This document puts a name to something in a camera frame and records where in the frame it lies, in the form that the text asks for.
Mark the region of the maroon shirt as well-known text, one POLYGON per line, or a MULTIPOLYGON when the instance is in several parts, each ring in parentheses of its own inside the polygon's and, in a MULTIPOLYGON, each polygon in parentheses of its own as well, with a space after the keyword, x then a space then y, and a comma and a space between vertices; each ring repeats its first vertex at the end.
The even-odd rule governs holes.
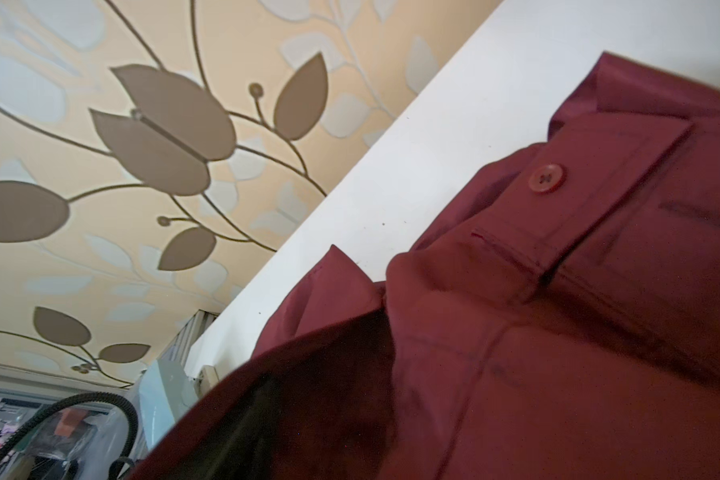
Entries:
POLYGON ((720 479, 720 91, 603 54, 373 282, 331 248, 138 479, 720 479))

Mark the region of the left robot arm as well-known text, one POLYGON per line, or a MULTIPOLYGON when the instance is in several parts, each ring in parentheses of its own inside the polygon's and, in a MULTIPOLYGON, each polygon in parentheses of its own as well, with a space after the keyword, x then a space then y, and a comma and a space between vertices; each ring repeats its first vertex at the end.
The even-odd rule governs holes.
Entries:
POLYGON ((121 479, 219 382, 157 359, 131 389, 83 392, 7 421, 0 479, 121 479))

